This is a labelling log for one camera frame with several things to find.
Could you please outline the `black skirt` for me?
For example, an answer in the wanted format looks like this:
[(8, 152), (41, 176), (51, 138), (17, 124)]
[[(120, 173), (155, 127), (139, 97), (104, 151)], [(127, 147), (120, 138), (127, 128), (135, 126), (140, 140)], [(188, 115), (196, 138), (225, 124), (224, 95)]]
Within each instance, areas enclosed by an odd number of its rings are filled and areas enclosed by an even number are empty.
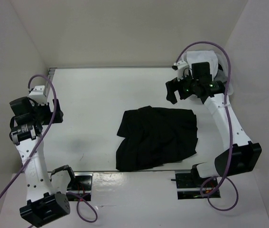
[(181, 162), (196, 154), (197, 117), (192, 110), (146, 106), (124, 112), (117, 135), (116, 169), (140, 171)]

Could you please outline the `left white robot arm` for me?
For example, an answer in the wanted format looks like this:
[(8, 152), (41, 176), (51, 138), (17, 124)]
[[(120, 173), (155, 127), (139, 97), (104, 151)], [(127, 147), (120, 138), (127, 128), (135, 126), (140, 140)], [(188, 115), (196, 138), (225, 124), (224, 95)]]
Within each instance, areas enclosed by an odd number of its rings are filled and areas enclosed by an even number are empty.
[(55, 110), (49, 104), (41, 105), (29, 97), (10, 102), (14, 113), (10, 121), (11, 141), (15, 144), (27, 181), (26, 205), (20, 216), (32, 226), (40, 228), (70, 213), (67, 190), (73, 189), (77, 178), (69, 165), (48, 173), (44, 157), (43, 126), (63, 122), (63, 112), (58, 99), (53, 100)]

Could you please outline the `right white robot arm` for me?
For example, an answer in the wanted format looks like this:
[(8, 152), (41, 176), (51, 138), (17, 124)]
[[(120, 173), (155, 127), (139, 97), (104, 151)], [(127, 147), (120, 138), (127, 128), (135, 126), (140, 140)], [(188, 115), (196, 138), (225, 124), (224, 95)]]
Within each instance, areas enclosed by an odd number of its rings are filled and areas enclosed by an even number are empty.
[(185, 61), (174, 63), (172, 68), (178, 76), (166, 82), (166, 99), (177, 103), (175, 92), (185, 100), (197, 96), (212, 115), (223, 141), (224, 151), (213, 160), (196, 164), (190, 175), (191, 183), (202, 186), (208, 177), (233, 176), (251, 172), (262, 152), (259, 143), (253, 143), (239, 123), (227, 91), (227, 83), (215, 80), (208, 62), (188, 65)]

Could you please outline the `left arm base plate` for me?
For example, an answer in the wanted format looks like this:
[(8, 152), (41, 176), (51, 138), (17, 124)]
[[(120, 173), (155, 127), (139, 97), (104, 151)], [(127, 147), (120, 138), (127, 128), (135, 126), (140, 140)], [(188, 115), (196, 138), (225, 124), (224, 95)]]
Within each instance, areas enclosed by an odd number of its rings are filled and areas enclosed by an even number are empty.
[(86, 201), (91, 201), (93, 174), (91, 172), (76, 172), (75, 181), (67, 187), (67, 192), (72, 192), (83, 197)]

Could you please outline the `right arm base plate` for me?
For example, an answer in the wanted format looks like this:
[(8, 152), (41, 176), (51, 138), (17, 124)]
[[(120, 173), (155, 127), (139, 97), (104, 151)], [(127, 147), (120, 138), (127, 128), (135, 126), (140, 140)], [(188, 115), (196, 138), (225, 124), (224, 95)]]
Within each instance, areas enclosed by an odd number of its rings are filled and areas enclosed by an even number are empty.
[[(203, 199), (200, 193), (201, 184), (207, 178), (195, 179), (190, 171), (175, 171), (175, 177), (171, 179), (176, 184), (176, 192), (178, 200)], [(211, 192), (218, 185), (217, 179), (211, 180), (203, 187), (203, 194)], [(220, 198), (219, 190), (210, 198)]]

